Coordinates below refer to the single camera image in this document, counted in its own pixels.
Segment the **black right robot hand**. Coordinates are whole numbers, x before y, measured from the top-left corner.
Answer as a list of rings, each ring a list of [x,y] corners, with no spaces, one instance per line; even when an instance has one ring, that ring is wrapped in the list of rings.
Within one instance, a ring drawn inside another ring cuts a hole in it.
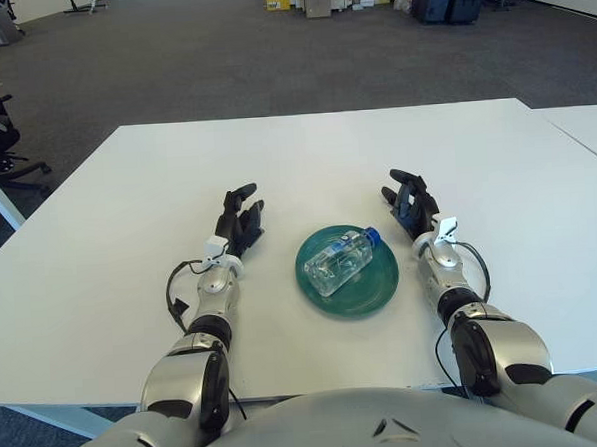
[[[391,169],[389,173],[400,188],[395,191],[383,187],[381,193],[391,207],[391,215],[414,241],[420,235],[433,231],[432,217],[439,213],[434,197],[428,193],[426,182],[420,175]]]

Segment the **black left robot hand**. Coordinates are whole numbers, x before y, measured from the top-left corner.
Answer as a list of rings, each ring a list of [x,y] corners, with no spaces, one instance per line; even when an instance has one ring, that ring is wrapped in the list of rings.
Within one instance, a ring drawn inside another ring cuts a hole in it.
[[[242,206],[256,190],[256,183],[248,183],[235,191],[228,191],[223,201],[224,211],[216,224],[215,235],[227,240],[226,252],[238,259],[264,233],[261,224],[264,201],[254,202],[249,209]]]

